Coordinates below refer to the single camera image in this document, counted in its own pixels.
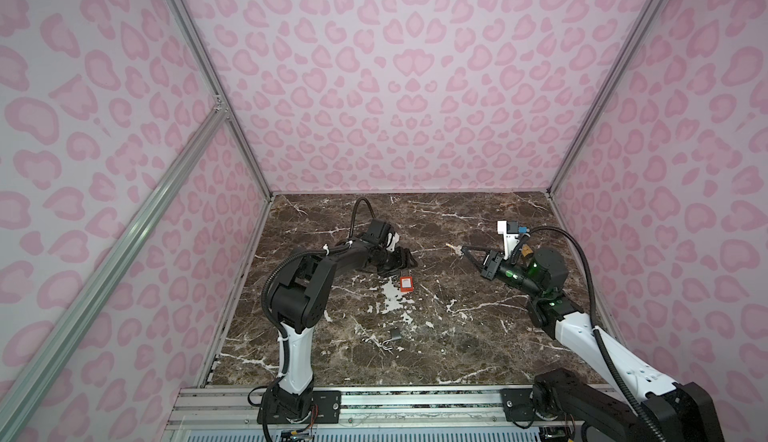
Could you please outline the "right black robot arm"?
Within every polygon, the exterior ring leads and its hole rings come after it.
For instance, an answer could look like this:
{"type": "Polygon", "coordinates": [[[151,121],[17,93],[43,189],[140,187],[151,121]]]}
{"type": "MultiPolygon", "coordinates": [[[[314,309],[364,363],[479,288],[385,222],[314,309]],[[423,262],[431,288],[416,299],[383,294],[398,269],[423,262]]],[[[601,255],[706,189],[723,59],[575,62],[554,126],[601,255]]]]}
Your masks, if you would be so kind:
{"type": "Polygon", "coordinates": [[[572,415],[614,441],[721,441],[712,397],[696,383],[682,384],[653,368],[593,323],[564,290],[563,256],[543,248],[514,257],[488,250],[463,255],[489,281],[522,292],[532,324],[581,358],[619,394],[611,397],[556,369],[535,377],[531,401],[541,417],[572,415]]]}

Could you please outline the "red padlock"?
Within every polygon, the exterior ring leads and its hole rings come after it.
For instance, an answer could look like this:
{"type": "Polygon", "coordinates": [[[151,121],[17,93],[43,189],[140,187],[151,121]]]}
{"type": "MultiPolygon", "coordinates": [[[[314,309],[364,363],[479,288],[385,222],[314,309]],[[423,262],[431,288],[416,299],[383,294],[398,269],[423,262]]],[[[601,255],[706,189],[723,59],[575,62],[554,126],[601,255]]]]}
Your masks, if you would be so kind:
{"type": "Polygon", "coordinates": [[[410,293],[415,289],[413,278],[410,276],[401,277],[399,279],[399,286],[402,293],[410,293]]]}

